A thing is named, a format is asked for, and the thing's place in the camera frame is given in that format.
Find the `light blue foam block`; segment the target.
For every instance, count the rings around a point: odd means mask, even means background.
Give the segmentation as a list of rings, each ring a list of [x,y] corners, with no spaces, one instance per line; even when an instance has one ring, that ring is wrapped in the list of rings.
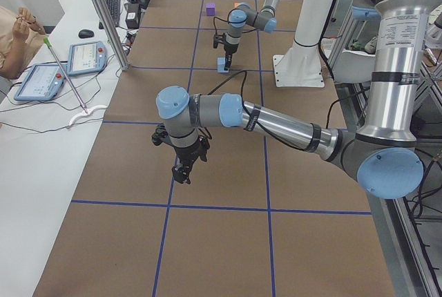
[[[217,58],[217,72],[228,73],[229,69],[226,67],[226,59],[224,57]]]

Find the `purple foam block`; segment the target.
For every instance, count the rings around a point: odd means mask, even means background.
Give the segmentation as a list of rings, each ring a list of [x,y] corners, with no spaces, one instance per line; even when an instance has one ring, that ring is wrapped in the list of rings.
[[[206,3],[206,16],[208,16],[208,17],[216,16],[216,4],[215,3]]]

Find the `black keyboard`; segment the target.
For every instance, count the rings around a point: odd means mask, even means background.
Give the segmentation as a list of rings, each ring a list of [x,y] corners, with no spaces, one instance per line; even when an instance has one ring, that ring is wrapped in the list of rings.
[[[111,19],[113,21],[113,25],[115,27],[119,26],[120,23],[120,1],[121,0],[104,0],[106,2],[106,5],[108,7],[108,10],[111,15]]]

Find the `far teach pendant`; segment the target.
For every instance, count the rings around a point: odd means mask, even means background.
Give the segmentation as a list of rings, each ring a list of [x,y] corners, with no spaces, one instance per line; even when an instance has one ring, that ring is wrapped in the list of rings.
[[[67,75],[96,73],[105,68],[107,51],[102,41],[73,44],[69,48]]]

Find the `teach pendant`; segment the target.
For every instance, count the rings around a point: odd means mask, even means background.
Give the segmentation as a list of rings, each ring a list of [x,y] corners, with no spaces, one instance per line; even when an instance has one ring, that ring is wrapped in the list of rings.
[[[19,102],[51,100],[63,83],[64,77],[57,64],[36,64],[22,81],[14,100]]]
[[[73,44],[69,48],[67,75],[96,73],[105,68],[107,51],[102,41]]]

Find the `black computer mouse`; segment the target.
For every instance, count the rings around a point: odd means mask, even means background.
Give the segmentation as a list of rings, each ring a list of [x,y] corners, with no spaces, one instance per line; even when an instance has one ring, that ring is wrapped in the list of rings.
[[[82,29],[78,32],[78,37],[80,39],[92,38],[95,36],[95,33],[89,29]]]

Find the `near teach pendant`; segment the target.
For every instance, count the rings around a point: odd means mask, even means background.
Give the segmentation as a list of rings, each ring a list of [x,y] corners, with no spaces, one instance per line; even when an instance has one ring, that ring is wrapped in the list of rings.
[[[14,100],[19,102],[51,100],[63,83],[64,77],[57,64],[36,64],[22,81]]]

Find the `green tipped metal rod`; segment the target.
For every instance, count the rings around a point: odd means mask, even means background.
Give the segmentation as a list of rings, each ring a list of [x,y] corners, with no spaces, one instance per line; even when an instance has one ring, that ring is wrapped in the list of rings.
[[[55,53],[54,49],[52,48],[52,45],[49,41],[49,38],[45,37],[44,38],[44,43],[47,46],[47,48],[49,49],[51,55],[53,56],[54,60],[56,61],[57,65],[60,67],[61,69],[61,73],[64,76],[65,80],[68,82],[69,86],[71,87],[71,90],[74,92],[75,97],[77,98],[80,107],[86,111],[87,106],[85,104],[85,102],[83,101],[83,99],[80,97],[77,89],[75,88],[73,82],[71,81],[70,77],[68,76],[65,68],[63,67],[63,64],[61,62],[61,60],[58,58],[57,54]]]

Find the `seated person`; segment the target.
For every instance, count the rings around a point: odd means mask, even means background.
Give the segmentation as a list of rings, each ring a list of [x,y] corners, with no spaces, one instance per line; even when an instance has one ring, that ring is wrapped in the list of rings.
[[[44,43],[47,34],[31,11],[1,6],[1,77],[17,79]]]

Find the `white pedestal column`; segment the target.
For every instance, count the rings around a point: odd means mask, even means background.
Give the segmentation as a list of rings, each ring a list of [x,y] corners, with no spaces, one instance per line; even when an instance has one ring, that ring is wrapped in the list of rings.
[[[303,0],[292,47],[273,56],[277,87],[324,86],[319,47],[333,0]]]

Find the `aluminium frame post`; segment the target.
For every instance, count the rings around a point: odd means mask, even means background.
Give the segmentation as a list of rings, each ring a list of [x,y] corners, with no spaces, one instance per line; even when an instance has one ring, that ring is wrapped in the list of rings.
[[[91,0],[93,2],[94,8],[97,12],[99,20],[103,24],[108,41],[113,49],[113,52],[119,62],[120,68],[122,70],[127,70],[129,67],[128,59],[122,44],[120,42],[119,35],[113,23],[111,13],[107,7],[105,0]]]

